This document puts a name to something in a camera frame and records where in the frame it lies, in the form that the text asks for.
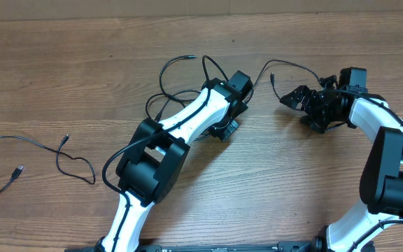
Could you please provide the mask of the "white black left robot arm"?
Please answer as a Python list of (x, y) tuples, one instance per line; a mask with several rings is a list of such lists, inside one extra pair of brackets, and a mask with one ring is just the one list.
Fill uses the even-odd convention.
[(226, 141), (239, 126), (235, 118), (248, 108), (244, 99), (252, 88), (242, 71), (229, 80), (213, 78), (176, 115), (159, 122), (146, 118), (139, 124), (129, 144), (112, 157), (119, 159), (119, 182), (109, 188), (120, 201), (111, 229), (95, 251), (137, 250), (148, 214), (173, 188), (190, 144), (204, 132)]

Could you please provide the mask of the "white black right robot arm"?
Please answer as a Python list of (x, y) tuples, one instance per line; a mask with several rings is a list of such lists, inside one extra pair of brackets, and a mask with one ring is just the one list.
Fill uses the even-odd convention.
[(345, 68), (318, 82), (321, 90), (300, 85), (280, 103), (305, 112), (301, 123), (318, 133), (342, 125), (358, 128), (372, 149), (360, 177), (359, 200), (301, 251), (374, 251), (375, 236), (403, 225), (403, 119), (382, 96), (369, 93), (366, 69)]

